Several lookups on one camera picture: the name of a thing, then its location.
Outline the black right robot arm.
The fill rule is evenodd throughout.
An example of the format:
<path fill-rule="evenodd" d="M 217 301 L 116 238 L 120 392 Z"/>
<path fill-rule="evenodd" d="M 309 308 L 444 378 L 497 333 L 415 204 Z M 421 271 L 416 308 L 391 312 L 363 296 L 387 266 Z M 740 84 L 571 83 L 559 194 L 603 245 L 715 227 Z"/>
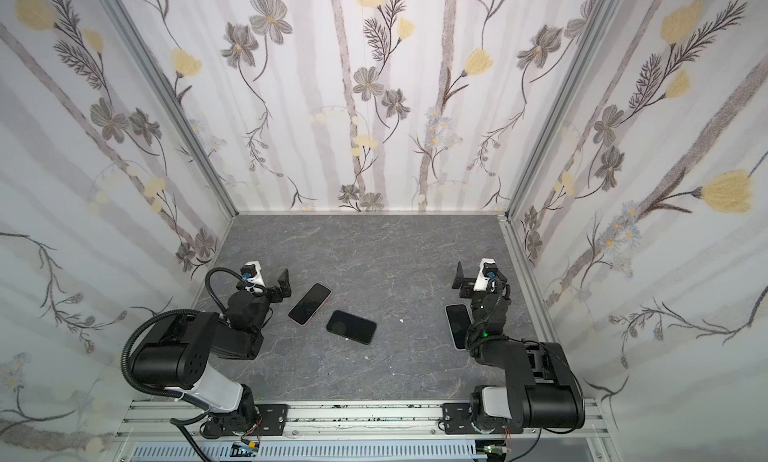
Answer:
<path fill-rule="evenodd" d="M 456 266 L 452 288 L 468 304 L 446 308 L 454 345 L 482 366 L 503 371 L 501 385 L 478 385 L 467 405 L 443 405 L 448 434 L 567 434 L 586 421 L 583 391 L 560 344 L 517 339 L 504 332 L 511 284 L 496 261 L 483 258 L 475 276 Z"/>

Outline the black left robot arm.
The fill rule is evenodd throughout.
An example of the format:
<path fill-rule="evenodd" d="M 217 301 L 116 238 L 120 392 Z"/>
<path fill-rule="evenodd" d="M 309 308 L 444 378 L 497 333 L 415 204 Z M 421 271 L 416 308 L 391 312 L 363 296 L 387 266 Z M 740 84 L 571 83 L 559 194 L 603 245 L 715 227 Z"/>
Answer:
<path fill-rule="evenodd" d="M 236 280 L 236 290 L 226 302 L 211 284 L 219 272 Z M 120 356 L 124 379 L 144 394 L 201 409 L 194 421 L 206 439 L 282 435 L 287 405 L 256 403 L 250 387 L 223 375 L 209 359 L 257 358 L 274 305 L 292 294 L 289 271 L 282 271 L 276 285 L 269 286 L 257 261 L 239 270 L 214 267 L 206 273 L 204 286 L 215 310 L 162 312 L 129 336 Z"/>

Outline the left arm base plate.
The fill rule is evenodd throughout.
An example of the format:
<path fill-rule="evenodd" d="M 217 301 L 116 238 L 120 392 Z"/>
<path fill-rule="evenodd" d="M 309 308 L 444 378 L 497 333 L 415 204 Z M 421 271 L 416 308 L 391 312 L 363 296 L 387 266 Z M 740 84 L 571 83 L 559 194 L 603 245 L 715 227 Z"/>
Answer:
<path fill-rule="evenodd" d="M 287 422 L 288 404 L 258 404 L 257 420 L 253 435 L 280 437 Z"/>

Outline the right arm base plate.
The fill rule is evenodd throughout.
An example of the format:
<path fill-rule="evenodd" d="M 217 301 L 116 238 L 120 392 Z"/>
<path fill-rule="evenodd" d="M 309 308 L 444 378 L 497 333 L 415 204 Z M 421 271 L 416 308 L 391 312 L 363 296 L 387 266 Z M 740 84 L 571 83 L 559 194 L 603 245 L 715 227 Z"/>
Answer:
<path fill-rule="evenodd" d="M 470 403 L 448 402 L 441 405 L 442 418 L 438 427 L 446 435 L 470 435 L 477 431 L 472 424 Z"/>

